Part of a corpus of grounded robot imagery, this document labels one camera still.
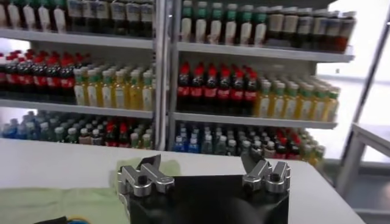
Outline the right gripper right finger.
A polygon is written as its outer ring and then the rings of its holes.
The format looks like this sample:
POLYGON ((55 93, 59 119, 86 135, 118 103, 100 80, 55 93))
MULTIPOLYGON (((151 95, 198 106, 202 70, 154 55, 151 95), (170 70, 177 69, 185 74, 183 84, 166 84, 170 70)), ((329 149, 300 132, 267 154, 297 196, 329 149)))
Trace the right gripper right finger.
POLYGON ((251 192, 265 190, 272 194, 284 194, 290 189, 291 169, 287 162, 279 161, 274 167, 261 156, 249 152, 241 154, 246 174, 242 185, 251 192))

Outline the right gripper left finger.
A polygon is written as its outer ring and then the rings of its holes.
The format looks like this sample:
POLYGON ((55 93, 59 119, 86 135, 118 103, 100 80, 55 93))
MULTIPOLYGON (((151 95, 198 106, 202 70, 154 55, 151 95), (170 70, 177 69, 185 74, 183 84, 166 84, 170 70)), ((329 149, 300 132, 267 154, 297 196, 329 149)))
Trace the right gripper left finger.
POLYGON ((168 194, 175 186, 175 179, 162 173, 161 155, 143 158, 136 168, 130 165, 120 166, 117 172, 118 197, 130 213, 131 197, 144 198, 155 189, 158 193, 168 194))

